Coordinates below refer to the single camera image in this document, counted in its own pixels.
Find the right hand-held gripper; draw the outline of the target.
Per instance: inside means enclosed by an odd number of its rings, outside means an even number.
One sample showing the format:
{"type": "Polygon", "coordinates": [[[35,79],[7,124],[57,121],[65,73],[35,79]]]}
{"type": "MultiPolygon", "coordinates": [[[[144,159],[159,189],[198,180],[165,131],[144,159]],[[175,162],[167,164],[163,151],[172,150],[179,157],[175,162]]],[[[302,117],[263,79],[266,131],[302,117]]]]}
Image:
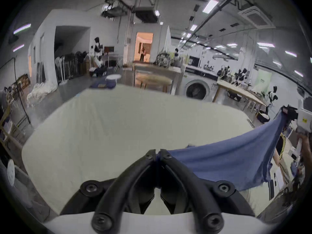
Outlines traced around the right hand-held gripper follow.
{"type": "MultiPolygon", "coordinates": [[[[295,118],[295,107],[290,105],[281,107],[282,113],[287,118],[295,118]]],[[[312,100],[301,99],[298,102],[298,117],[296,133],[307,136],[312,131],[312,100]]],[[[298,139],[296,149],[293,151],[292,158],[299,159],[302,150],[303,140],[298,139]]]]}

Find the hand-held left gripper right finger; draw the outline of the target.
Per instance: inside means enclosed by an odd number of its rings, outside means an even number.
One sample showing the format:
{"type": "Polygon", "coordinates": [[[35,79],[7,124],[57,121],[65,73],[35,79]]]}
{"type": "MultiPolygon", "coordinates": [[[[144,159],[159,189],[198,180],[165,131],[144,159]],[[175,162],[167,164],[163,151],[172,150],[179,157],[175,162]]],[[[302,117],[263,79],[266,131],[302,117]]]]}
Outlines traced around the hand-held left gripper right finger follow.
{"type": "Polygon", "coordinates": [[[255,217],[233,183],[197,177],[167,150],[158,153],[160,198],[170,214],[192,213],[196,232],[220,232],[222,213],[255,217]]]}

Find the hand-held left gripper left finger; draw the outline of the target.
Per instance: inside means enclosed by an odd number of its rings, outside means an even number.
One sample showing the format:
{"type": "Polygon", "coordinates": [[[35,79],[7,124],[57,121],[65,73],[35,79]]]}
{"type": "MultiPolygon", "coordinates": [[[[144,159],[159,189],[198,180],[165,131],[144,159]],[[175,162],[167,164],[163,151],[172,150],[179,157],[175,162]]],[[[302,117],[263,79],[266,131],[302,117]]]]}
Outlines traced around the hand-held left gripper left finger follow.
{"type": "Polygon", "coordinates": [[[60,215],[94,212],[95,232],[119,232],[123,213],[142,215],[154,199],[155,164],[155,150],[149,150],[117,178],[83,182],[60,215]]]}

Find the person's right hand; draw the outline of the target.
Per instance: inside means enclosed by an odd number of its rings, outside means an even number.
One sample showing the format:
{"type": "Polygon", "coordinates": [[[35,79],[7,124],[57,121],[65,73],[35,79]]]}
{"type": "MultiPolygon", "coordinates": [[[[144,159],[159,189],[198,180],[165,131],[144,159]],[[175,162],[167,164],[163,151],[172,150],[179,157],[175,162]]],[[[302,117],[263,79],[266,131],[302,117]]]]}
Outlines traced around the person's right hand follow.
{"type": "Polygon", "coordinates": [[[299,134],[298,138],[302,139],[301,154],[303,156],[304,165],[306,168],[312,167],[312,153],[310,149],[309,135],[299,134]]]}

